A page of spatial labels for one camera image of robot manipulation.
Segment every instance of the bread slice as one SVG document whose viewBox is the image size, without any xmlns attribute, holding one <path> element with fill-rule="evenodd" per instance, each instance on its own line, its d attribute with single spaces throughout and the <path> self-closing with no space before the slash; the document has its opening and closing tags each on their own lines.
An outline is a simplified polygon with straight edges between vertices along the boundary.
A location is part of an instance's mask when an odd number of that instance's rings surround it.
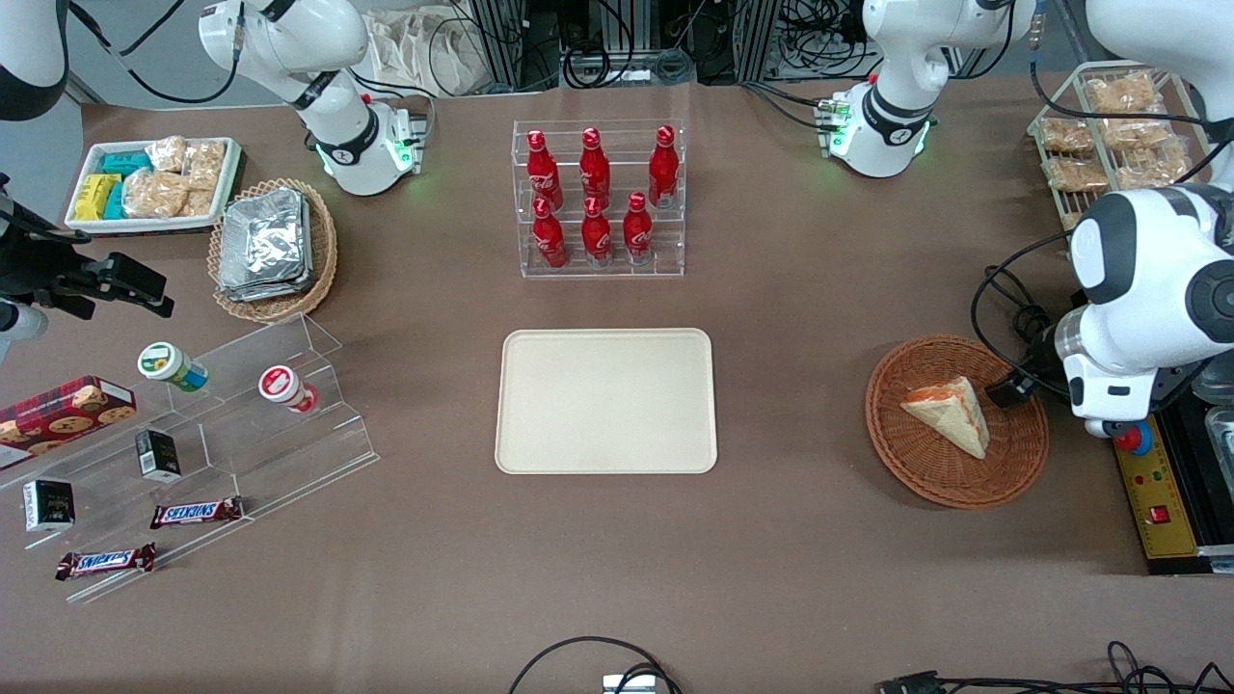
<svg viewBox="0 0 1234 694">
<path fill-rule="evenodd" d="M 977 394 L 967 378 L 961 375 L 942 385 L 918 388 L 900 406 L 964 452 L 985 459 L 990 430 L 986 429 L 986 417 L 981 414 Z"/>
</svg>

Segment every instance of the coca-cola bottle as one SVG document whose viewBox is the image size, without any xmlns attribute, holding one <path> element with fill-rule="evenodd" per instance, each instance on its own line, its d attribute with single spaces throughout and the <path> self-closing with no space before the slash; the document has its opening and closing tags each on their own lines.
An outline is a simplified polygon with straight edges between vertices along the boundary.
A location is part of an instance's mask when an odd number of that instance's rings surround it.
<svg viewBox="0 0 1234 694">
<path fill-rule="evenodd" d="M 532 179 L 532 190 L 537 198 L 543 198 L 553 205 L 553 211 L 561 209 L 561 179 L 557 173 L 557 161 L 544 146 L 544 133 L 533 130 L 527 133 L 527 177 Z"/>
<path fill-rule="evenodd" d="M 561 235 L 561 222 L 553 216 L 549 201 L 537 198 L 532 203 L 536 212 L 536 224 L 532 225 L 532 233 L 536 236 L 536 247 L 548 267 L 559 270 L 570 262 L 570 251 L 565 247 L 565 237 Z"/>
<path fill-rule="evenodd" d="M 582 248 L 587 252 L 587 264 L 594 269 L 607 268 L 613 262 L 612 242 L 608 237 L 608 220 L 598 198 L 582 201 Z"/>
<path fill-rule="evenodd" d="M 674 147 L 675 133 L 673 126 L 660 126 L 655 131 L 655 152 L 652 153 L 650 183 L 647 188 L 647 196 L 652 200 L 652 206 L 666 210 L 677 203 L 677 148 Z"/>
<path fill-rule="evenodd" d="M 608 174 L 608 157 L 600 148 L 600 131 L 589 127 L 582 131 L 582 157 L 579 159 L 579 172 L 582 175 L 584 198 L 595 198 L 600 209 L 608 209 L 608 186 L 612 177 Z"/>
<path fill-rule="evenodd" d="M 622 235 L 629 264 L 645 265 L 652 259 L 652 215 L 647 211 L 647 196 L 637 190 L 629 194 L 629 209 L 622 220 Z"/>
</svg>

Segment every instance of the wicker basket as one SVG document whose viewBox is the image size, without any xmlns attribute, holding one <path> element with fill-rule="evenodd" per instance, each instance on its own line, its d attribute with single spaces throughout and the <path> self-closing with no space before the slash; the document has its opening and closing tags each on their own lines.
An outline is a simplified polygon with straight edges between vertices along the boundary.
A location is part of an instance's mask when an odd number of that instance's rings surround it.
<svg viewBox="0 0 1234 694">
<path fill-rule="evenodd" d="M 900 408 L 909 390 L 967 377 L 990 427 L 986 458 L 965 453 Z M 1041 404 L 1001 409 L 985 388 L 1007 364 L 985 347 L 953 335 L 912 340 L 879 362 L 865 391 L 865 426 L 879 457 L 917 494 L 956 509 L 988 509 L 1027 490 L 1041 473 L 1049 431 Z"/>
<path fill-rule="evenodd" d="M 273 324 L 294 314 L 307 314 L 326 299 L 331 284 L 334 283 L 334 270 L 338 269 L 338 235 L 334 233 L 334 220 L 329 216 L 326 203 L 312 186 L 299 180 L 279 178 L 247 188 L 236 198 L 255 198 L 283 186 L 294 188 L 308 199 L 308 232 L 312 237 L 312 267 L 317 280 L 304 294 L 274 296 L 273 299 L 248 303 L 232 301 L 222 291 L 215 291 L 215 301 L 238 319 Z M 216 221 L 215 228 L 210 232 L 210 256 L 206 258 L 206 268 L 215 284 L 218 283 L 218 246 L 222 238 L 222 219 Z"/>
</svg>

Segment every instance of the white bag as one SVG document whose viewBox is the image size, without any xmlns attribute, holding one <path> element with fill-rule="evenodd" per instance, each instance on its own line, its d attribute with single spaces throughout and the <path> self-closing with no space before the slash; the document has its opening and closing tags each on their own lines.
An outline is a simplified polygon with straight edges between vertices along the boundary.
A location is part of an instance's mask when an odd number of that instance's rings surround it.
<svg viewBox="0 0 1234 694">
<path fill-rule="evenodd" d="M 459 5 L 458 12 L 448 5 L 369 10 L 364 23 L 369 28 L 369 56 L 375 79 L 411 84 L 438 96 L 460 96 L 487 84 L 489 72 L 478 51 L 481 46 L 479 27 L 471 20 L 457 21 L 460 16 L 470 16 L 469 11 L 464 4 Z M 429 46 L 433 32 L 437 36 Z"/>
</svg>

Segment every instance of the table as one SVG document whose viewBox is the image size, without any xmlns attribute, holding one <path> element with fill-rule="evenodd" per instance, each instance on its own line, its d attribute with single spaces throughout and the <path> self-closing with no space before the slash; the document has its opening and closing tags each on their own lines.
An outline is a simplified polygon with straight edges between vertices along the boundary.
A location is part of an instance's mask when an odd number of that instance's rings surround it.
<svg viewBox="0 0 1234 694">
<path fill-rule="evenodd" d="M 829 94 L 834 85 L 803 93 Z M 689 105 L 686 277 L 521 279 L 515 119 Z M 1058 228 L 1023 128 L 1022 77 L 953 84 L 926 152 L 891 180 L 822 161 L 735 88 L 550 91 L 442 101 L 423 175 L 371 199 L 332 185 L 284 107 L 84 109 L 88 143 L 236 137 L 246 184 L 316 186 L 341 233 L 313 315 L 383 461 L 86 606 L 0 524 L 5 692 L 503 692 L 579 633 L 658 653 L 689 692 L 868 692 L 953 677 L 1104 677 L 1104 645 L 1193 677 L 1234 643 L 1234 584 L 1148 578 L 1108 446 L 1049 404 L 1040 480 L 990 511 L 903 488 L 861 398 L 896 343 L 970 335 L 981 268 Z M 96 242 L 169 278 L 169 321 L 101 304 L 57 315 L 0 368 L 2 400 L 81 373 L 136 380 L 162 338 L 204 352 L 255 326 L 211 296 L 205 236 Z M 1065 306 L 1067 263 L 1017 268 Z M 1011 346 L 1006 307 L 990 332 Z M 697 326 L 714 346 L 719 459 L 698 477 L 510 477 L 492 461 L 501 343 L 517 328 Z M 10 509 L 10 515 L 17 514 Z M 527 692 L 595 692 L 626 654 L 578 647 Z"/>
</svg>

